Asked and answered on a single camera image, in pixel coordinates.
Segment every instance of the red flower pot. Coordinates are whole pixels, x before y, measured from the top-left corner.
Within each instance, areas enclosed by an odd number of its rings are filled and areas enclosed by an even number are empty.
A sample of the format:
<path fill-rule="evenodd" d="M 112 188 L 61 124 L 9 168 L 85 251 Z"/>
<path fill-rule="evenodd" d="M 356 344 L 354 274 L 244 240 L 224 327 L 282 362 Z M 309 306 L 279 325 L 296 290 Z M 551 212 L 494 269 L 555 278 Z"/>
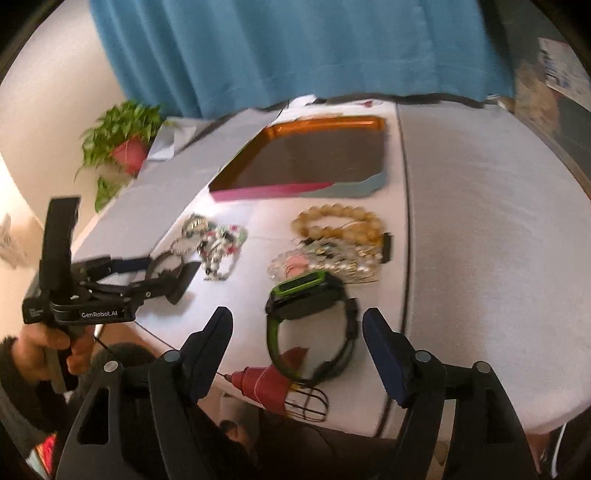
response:
<path fill-rule="evenodd" d="M 148 149 L 138 137 L 131 137 L 111 152 L 111 156 L 129 175 L 136 175 L 148 156 Z"/>

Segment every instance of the poster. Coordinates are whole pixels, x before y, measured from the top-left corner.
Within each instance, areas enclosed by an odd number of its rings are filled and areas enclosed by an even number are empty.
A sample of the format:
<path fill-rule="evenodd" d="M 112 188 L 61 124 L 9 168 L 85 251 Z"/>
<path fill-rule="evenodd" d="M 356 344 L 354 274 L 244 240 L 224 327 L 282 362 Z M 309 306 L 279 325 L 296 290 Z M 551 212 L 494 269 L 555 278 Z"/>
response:
<path fill-rule="evenodd" d="M 573 49 L 564 42 L 538 38 L 545 83 L 591 112 L 591 82 Z"/>

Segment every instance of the white tablecloth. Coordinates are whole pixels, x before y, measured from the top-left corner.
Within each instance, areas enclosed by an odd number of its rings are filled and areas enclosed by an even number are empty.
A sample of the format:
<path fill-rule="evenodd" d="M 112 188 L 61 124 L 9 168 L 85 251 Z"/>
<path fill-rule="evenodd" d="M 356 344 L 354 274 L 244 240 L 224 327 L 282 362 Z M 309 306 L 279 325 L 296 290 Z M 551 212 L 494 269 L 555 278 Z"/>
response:
<path fill-rule="evenodd" d="M 524 429 L 549 432 L 591 404 L 591 202 L 499 107 L 401 105 L 400 122 L 407 336 L 448 364 L 489 362 Z"/>
<path fill-rule="evenodd" d="M 267 274 L 273 258 L 295 248 L 290 222 L 310 206 L 324 203 L 361 205 L 373 210 L 384 220 L 394 236 L 391 262 L 382 267 L 379 282 L 348 286 L 350 296 L 357 297 L 360 315 L 369 307 L 379 307 L 391 327 L 399 330 L 405 301 L 408 213 L 405 190 L 405 170 L 400 131 L 395 105 L 384 102 L 371 108 L 353 105 L 308 106 L 284 111 L 278 122 L 310 115 L 380 115 L 387 120 L 386 150 L 387 185 L 364 199 L 269 199 L 215 203 L 207 188 L 203 189 L 178 217 L 164 236 L 154 255 L 166 250 L 179 237 L 187 217 L 195 212 L 219 223 L 237 223 L 248 229 L 236 268 L 227 281 L 203 281 L 203 272 L 189 287 L 179 305 L 164 299 L 146 302 L 138 311 L 138 322 L 155 336 L 179 348 L 189 334 L 201 330 L 217 306 L 228 307 L 234 318 L 232 340 L 220 365 L 221 373 L 232 373 L 245 367 L 265 367 L 270 364 L 265 342 L 265 302 L 274 282 Z M 280 328 L 282 351 L 292 346 L 306 346 L 306 368 L 313 369 L 322 360 L 330 359 L 344 341 L 345 316 L 342 306 L 297 322 L 284 322 Z M 216 385 L 225 391 L 239 392 L 222 377 Z M 352 362 L 345 372 L 319 388 L 330 401 L 324 427 L 371 436 L 376 433 L 384 411 L 386 393 L 371 360 L 363 337 L 356 344 Z"/>

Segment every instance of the human hand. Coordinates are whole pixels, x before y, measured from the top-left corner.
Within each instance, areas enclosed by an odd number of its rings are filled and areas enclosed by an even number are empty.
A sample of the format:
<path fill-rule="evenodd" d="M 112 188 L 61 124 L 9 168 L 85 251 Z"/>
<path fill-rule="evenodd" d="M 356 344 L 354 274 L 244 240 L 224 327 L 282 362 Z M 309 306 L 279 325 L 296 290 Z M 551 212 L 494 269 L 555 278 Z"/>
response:
<path fill-rule="evenodd" d="M 72 354 L 66 360 L 68 370 L 72 375 L 82 375 L 90 366 L 95 344 L 94 329 L 94 326 L 88 326 L 80 337 L 70 340 L 66 333 L 43 323 L 24 325 L 12 344 L 14 364 L 30 385 L 37 385 L 51 379 L 44 348 L 66 350 L 71 347 Z"/>

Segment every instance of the amber bead bracelet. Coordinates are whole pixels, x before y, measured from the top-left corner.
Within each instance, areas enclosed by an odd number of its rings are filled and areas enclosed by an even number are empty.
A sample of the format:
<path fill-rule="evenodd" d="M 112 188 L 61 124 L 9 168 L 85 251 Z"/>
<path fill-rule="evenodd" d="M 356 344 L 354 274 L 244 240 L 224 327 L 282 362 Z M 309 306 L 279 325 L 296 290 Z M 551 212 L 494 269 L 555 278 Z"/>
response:
<path fill-rule="evenodd" d="M 308 226 L 308 222 L 328 216 L 349 218 L 354 223 L 342 228 Z M 298 218 L 292 221 L 291 228 L 298 235 L 312 240 L 343 238 L 354 244 L 376 245 L 382 238 L 384 223 L 375 213 L 367 212 L 363 207 L 342 206 L 340 203 L 335 203 L 322 207 L 310 207 L 305 212 L 301 212 Z"/>

